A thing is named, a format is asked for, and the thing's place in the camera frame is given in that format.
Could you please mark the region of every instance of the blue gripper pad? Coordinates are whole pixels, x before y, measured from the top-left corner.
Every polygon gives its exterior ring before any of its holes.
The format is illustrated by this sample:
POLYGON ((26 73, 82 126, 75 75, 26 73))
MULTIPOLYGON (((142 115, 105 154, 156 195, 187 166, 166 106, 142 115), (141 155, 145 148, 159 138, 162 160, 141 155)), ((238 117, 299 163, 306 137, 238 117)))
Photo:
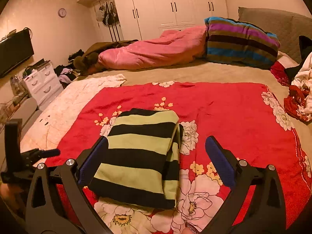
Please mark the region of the blue gripper pad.
POLYGON ((101 140, 97 141, 98 144, 95 145, 94 150, 91 152, 79 170, 78 185, 80 186, 85 187, 90 184, 97 169, 102 163, 105 151, 108 149, 108 140, 104 136, 101 137, 101 140))
POLYGON ((223 184, 233 189, 236 184, 234 169, 211 136, 206 139, 205 148, 223 184))

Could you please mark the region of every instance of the purple stripe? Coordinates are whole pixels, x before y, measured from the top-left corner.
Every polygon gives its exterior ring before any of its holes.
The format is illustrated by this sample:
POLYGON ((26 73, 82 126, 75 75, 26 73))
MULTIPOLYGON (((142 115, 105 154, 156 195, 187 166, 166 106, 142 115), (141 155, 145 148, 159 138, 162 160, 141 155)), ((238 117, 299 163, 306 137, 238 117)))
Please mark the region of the purple stripe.
POLYGON ((273 40, 270 37, 268 37, 266 34, 259 32, 256 29, 251 29, 251 28, 247 28, 247 27, 242 27, 242 26, 229 26, 226 24, 213 24, 209 26, 209 31, 214 30, 214 31, 229 31, 229 32, 237 32, 237 33, 241 33, 241 34, 245 34, 247 35, 251 35, 254 37, 258 37, 262 40, 265 40, 271 44, 276 45, 277 47, 279 46, 278 41, 277 40, 273 40))

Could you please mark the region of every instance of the clock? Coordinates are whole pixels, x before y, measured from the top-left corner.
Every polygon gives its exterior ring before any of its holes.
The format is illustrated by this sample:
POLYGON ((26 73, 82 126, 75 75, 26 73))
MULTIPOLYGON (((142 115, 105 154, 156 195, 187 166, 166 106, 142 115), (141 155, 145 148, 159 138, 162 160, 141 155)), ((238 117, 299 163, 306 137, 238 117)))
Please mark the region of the clock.
POLYGON ((58 15, 59 15, 61 18, 64 18, 64 17, 66 16, 66 10, 65 10, 64 8, 59 9, 58 15))

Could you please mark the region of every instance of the folded striped cloth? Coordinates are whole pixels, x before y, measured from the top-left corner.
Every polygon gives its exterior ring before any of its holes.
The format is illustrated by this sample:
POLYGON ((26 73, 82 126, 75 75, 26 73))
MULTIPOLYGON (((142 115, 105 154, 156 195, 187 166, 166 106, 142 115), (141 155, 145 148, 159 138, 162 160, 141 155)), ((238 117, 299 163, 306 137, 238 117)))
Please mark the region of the folded striped cloth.
POLYGON ((89 189, 128 204, 175 208, 183 129, 178 120, 171 110, 121 113, 89 189))
POLYGON ((211 62, 244 64, 270 69, 277 58, 280 42, 276 34, 246 22, 209 17, 207 59, 211 62))

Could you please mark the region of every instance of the beige bed sheet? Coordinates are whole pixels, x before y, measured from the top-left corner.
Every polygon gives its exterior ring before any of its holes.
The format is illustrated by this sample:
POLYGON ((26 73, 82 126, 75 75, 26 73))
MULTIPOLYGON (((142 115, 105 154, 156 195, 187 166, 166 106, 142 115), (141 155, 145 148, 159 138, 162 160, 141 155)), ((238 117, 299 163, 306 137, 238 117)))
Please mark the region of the beige bed sheet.
MULTIPOLYGON (((227 64, 216 64, 203 61, 195 61, 187 65, 176 65, 165 68, 144 69, 137 71, 112 70, 104 71, 85 78, 97 78, 109 75, 123 74, 127 81, 123 84, 136 85, 152 82, 218 82, 218 83, 262 83, 269 87, 282 106, 284 98, 288 96, 288 87, 281 86, 269 70, 251 67, 241 67, 227 64)), ((312 123, 305 125, 299 120, 291 117, 291 121, 299 135, 302 149, 309 159, 312 159, 312 123)))

